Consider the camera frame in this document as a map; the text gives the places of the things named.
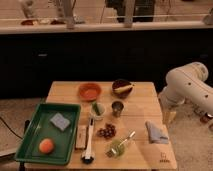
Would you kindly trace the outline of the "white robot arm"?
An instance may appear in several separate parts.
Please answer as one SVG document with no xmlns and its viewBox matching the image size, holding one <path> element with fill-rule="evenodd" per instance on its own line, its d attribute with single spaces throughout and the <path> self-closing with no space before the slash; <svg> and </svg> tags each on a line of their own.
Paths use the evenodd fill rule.
<svg viewBox="0 0 213 171">
<path fill-rule="evenodd" d="M 186 99 L 213 115 L 213 87 L 205 83 L 208 75 L 207 67 L 200 62 L 174 68 L 166 74 L 166 86 L 158 95 L 164 124 L 174 118 L 173 107 L 182 105 Z"/>
</svg>

